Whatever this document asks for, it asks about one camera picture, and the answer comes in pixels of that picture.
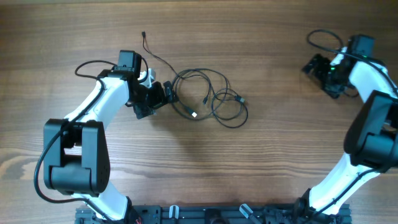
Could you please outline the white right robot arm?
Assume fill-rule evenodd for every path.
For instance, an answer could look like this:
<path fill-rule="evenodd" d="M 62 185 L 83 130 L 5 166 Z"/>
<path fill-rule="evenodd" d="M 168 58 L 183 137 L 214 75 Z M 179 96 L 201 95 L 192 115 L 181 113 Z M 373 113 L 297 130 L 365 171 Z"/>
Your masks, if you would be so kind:
<path fill-rule="evenodd" d="M 367 181 L 397 167 L 397 84 L 384 62 L 373 58 L 374 38 L 357 34 L 332 50 L 329 60 L 314 55 L 302 71 L 319 81 L 333 99 L 356 90 L 364 105 L 346 133 L 344 153 L 332 171 L 297 202 L 309 220 L 335 216 Z"/>

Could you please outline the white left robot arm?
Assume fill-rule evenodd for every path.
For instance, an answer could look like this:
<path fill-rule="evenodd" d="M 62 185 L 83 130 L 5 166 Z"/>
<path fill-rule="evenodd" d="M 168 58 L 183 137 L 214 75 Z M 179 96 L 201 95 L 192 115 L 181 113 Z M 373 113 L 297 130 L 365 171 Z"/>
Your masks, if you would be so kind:
<path fill-rule="evenodd" d="M 37 194 L 50 203 L 81 201 L 101 223 L 142 223 L 129 197 L 110 182 L 105 130 L 122 106 L 137 119 L 177 102 L 170 82 L 160 83 L 146 60 L 121 50 L 117 63 L 94 77 L 96 86 L 84 102 L 63 119 L 44 125 L 44 150 L 34 171 Z"/>

